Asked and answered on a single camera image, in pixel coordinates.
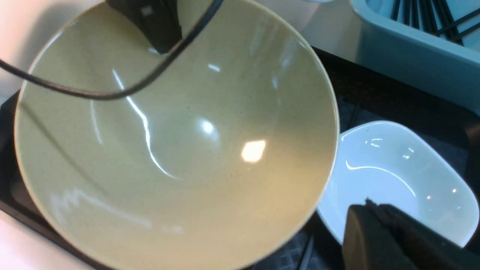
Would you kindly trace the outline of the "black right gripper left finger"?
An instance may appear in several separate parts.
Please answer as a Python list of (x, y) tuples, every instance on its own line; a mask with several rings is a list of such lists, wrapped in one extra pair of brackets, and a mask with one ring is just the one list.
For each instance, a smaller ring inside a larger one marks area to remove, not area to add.
[(176, 0), (108, 0), (107, 4), (134, 23), (160, 54), (182, 40)]

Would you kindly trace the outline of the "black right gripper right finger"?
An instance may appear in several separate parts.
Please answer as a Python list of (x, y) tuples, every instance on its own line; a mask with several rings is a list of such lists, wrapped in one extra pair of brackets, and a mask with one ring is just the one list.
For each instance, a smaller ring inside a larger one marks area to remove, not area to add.
[(346, 270), (478, 270), (461, 248), (391, 204), (348, 208), (342, 244)]

